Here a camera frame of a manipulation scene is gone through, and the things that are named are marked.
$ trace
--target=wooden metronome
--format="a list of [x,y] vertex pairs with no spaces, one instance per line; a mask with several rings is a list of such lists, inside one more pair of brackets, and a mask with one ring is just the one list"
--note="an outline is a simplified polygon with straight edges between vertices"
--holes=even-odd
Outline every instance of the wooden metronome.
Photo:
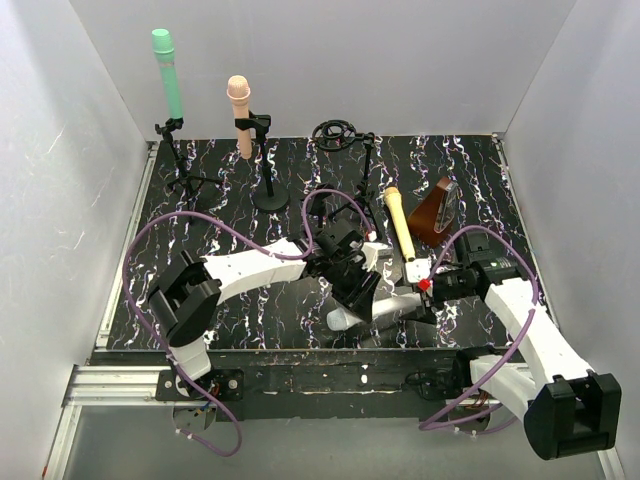
[[458,212],[458,184],[442,177],[435,188],[411,212],[407,219],[409,232],[432,248],[449,235]]

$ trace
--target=round stand base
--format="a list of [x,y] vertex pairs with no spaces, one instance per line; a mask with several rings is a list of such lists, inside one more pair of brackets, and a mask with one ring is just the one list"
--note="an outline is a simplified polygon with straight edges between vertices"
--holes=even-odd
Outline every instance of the round stand base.
[[267,186],[260,182],[257,191],[251,197],[253,206],[261,213],[282,212],[289,206],[289,191],[279,183],[273,183],[273,197],[267,195]]

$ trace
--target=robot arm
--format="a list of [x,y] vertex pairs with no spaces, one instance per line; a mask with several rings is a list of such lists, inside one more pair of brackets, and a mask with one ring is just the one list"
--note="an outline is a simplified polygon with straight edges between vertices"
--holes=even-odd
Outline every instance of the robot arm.
[[[462,264],[433,277],[423,300],[431,306],[479,296],[512,338],[532,308],[533,288],[518,265],[495,255],[485,234],[454,243]],[[523,423],[533,450],[545,460],[614,446],[622,391],[615,377],[597,374],[571,348],[541,306],[518,347],[524,363],[507,363],[482,385]],[[501,359],[491,346],[463,349],[453,367],[454,383],[467,388]]]
[[[277,282],[306,276],[324,277],[332,295],[359,318],[372,319],[373,295],[380,274],[373,270],[384,245],[363,242],[345,220],[330,224],[315,237],[305,260],[281,260],[249,250],[232,255],[198,257],[181,252],[151,287],[148,300],[173,360],[192,379],[211,371],[203,334],[217,306],[229,298]],[[281,239],[266,247],[274,254],[301,256],[307,245]]]

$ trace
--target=floor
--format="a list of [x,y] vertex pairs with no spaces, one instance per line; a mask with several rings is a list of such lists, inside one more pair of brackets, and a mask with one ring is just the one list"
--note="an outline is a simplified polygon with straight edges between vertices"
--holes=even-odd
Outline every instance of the floor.
[[[604,478],[596,454],[540,460],[520,423],[473,439],[408,418],[251,420],[238,455],[220,458],[171,422],[166,407],[83,407],[65,480]],[[204,437],[231,448],[235,432],[216,423]]]
[[[277,179],[288,187],[292,202],[282,214],[265,215],[253,210],[250,201],[260,180],[258,159],[248,162],[240,158],[234,140],[183,141],[179,147],[188,155],[190,168],[196,174],[224,180],[222,191],[212,185],[203,189],[198,210],[217,216],[260,244],[300,231],[301,200],[318,184],[330,182],[344,192],[354,192],[364,163],[364,149],[357,143],[349,150],[326,153],[317,151],[308,138],[269,139],[269,160],[275,165]],[[139,226],[158,215],[186,209],[184,198],[165,188],[176,175],[170,149],[161,144]],[[374,211],[387,241],[394,241],[393,225],[383,210],[382,191],[397,186],[408,213],[442,176],[449,176],[460,185],[458,226],[481,224],[492,228],[533,265],[507,176],[489,136],[376,139],[371,185],[380,193]],[[340,203],[330,199],[329,208]],[[435,258],[433,250],[417,241],[415,244],[419,257]],[[189,225],[174,220],[160,225],[129,265],[134,297],[144,302],[151,281],[172,255],[187,248],[210,255],[242,251],[244,245],[200,222]],[[401,277],[401,261],[395,245],[394,248],[393,261],[383,261],[378,266],[383,272],[378,299],[399,291],[394,283]],[[211,349],[467,347],[486,343],[502,346],[507,342],[504,328],[479,300],[451,302],[439,314],[437,326],[404,322],[388,315],[371,325],[340,333],[329,330],[324,321],[335,307],[330,287],[322,281],[305,279],[260,288],[226,302],[205,338]],[[145,312],[152,316],[148,309]],[[107,349],[158,348],[139,328],[121,295]]]

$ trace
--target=microphone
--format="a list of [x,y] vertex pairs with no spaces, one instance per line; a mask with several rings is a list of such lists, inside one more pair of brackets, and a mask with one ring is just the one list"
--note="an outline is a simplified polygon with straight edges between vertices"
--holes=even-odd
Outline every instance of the microphone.
[[180,89],[178,88],[178,76],[173,62],[176,58],[173,48],[173,40],[168,30],[156,28],[151,32],[153,53],[156,55],[164,93],[169,103],[169,116],[174,120],[182,119],[182,102],[180,101]]
[[[231,99],[234,118],[249,118],[249,95],[251,95],[251,89],[247,79],[242,75],[231,77],[227,85],[227,95]],[[249,160],[251,158],[251,132],[249,130],[240,130],[239,128],[236,128],[236,131],[238,132],[240,155],[245,160]]]
[[402,256],[407,262],[412,262],[416,259],[416,251],[413,248],[409,227],[407,227],[407,218],[404,216],[404,211],[402,210],[402,195],[400,195],[396,187],[389,187],[384,191],[384,203],[387,204],[391,212],[391,218],[393,220],[393,226],[396,229],[396,234],[398,235]]

